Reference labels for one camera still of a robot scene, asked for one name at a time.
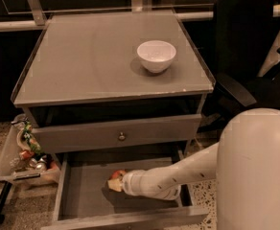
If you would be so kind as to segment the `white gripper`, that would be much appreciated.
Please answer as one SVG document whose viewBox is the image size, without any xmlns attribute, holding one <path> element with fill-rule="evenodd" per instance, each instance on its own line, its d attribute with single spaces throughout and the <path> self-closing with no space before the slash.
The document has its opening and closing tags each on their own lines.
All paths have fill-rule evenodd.
<svg viewBox="0 0 280 230">
<path fill-rule="evenodd" d="M 122 182 L 118 178 L 109 179 L 107 181 L 108 188 L 115 192 L 124 191 L 127 195 L 130 196 L 142 196 L 143 192 L 140 182 L 143 178 L 144 173 L 144 170 L 134 170 L 127 172 L 123 176 Z"/>
</svg>

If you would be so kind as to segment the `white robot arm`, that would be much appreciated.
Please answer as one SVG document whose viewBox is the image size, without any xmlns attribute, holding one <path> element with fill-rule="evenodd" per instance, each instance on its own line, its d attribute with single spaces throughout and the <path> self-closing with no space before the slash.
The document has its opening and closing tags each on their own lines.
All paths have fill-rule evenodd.
<svg viewBox="0 0 280 230">
<path fill-rule="evenodd" d="M 108 187 L 172 200 L 184 184 L 217 183 L 217 230 L 280 230 L 280 109 L 236 115 L 220 141 L 168 167 L 121 171 Z"/>
</svg>

